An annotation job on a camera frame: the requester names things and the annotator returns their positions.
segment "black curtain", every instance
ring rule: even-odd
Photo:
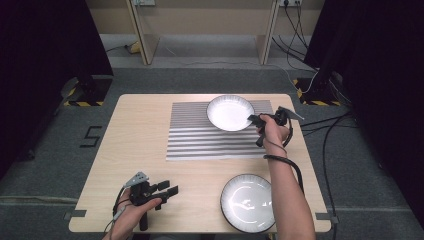
[[[325,2],[305,61],[321,67],[337,55],[328,56],[332,44],[345,44],[331,70],[343,76],[361,129],[424,227],[424,1],[358,2],[345,43],[333,40],[358,5]]]
[[[112,74],[84,0],[0,1],[0,178],[42,133],[68,80]]]

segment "human hand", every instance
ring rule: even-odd
[[[137,226],[137,224],[140,222],[141,217],[147,211],[156,207],[162,202],[162,199],[154,198],[143,205],[134,206],[129,200],[129,197],[130,189],[127,188],[119,199],[119,202],[121,203],[117,207],[117,210],[119,211],[122,207],[125,206],[125,210],[116,220],[112,229],[108,232],[107,235],[105,235],[103,238],[104,240],[127,239],[131,235],[135,226]]]
[[[265,138],[263,141],[264,148],[268,154],[282,155],[280,150],[283,149],[283,141],[287,139],[290,131],[284,126],[279,126],[270,116],[261,114],[259,117],[266,122]]]

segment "grey floor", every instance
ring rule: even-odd
[[[105,49],[113,49],[108,51],[108,56],[114,78],[105,104],[60,107],[34,149],[35,159],[16,162],[10,168],[0,182],[0,239],[101,238],[102,233],[70,232],[66,214],[75,207],[122,94],[287,93],[296,111],[306,118],[304,123],[339,116],[349,110],[347,106],[300,104],[291,80],[311,77],[314,73],[292,68],[275,44],[271,46],[268,64],[260,65],[252,36],[164,36],[149,66],[142,64],[139,54],[129,54],[122,47],[135,42],[135,36],[101,37]],[[291,41],[291,37],[282,39],[286,43]],[[294,47],[305,51],[299,42]],[[295,59],[289,61],[295,68],[308,70]],[[64,96],[74,82],[71,79],[64,87]],[[340,221],[337,239],[424,239],[423,229],[393,179],[378,167],[372,148],[361,130],[355,128],[355,120],[346,119],[340,125],[343,126],[332,130],[326,147],[328,178]],[[84,139],[90,126],[101,126],[92,132],[100,136],[100,141],[96,147],[81,148],[80,145],[92,143]],[[305,141],[331,212],[322,165],[325,132],[323,129],[306,135]],[[34,196],[38,198],[23,199]],[[317,234],[318,239],[332,239],[332,236],[333,231]]]

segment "black and white stripes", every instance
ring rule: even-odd
[[[273,113],[269,100],[250,103],[255,114]],[[255,126],[237,132],[218,129],[208,120],[208,104],[173,103],[166,160],[262,158],[265,151],[255,145]]]

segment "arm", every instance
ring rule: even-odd
[[[287,158],[283,140],[289,130],[278,126],[267,115],[260,116],[266,122],[264,147],[266,153]],[[315,239],[315,228],[309,205],[306,202],[290,165],[268,160],[271,174],[271,191],[274,217],[279,240]]]
[[[130,196],[130,190],[127,188],[125,189],[124,193],[119,199],[119,202],[129,199],[129,196]],[[121,204],[119,204],[117,209],[119,210],[123,206],[126,206],[125,210],[116,220],[112,229],[103,237],[103,240],[127,239],[131,235],[132,230],[135,228],[135,226],[137,226],[137,224],[140,222],[140,219],[143,216],[143,214],[146,213],[148,210],[156,207],[161,202],[162,202],[162,199],[160,198],[152,199],[146,204],[143,204],[141,206],[134,206],[129,200],[122,202]]]

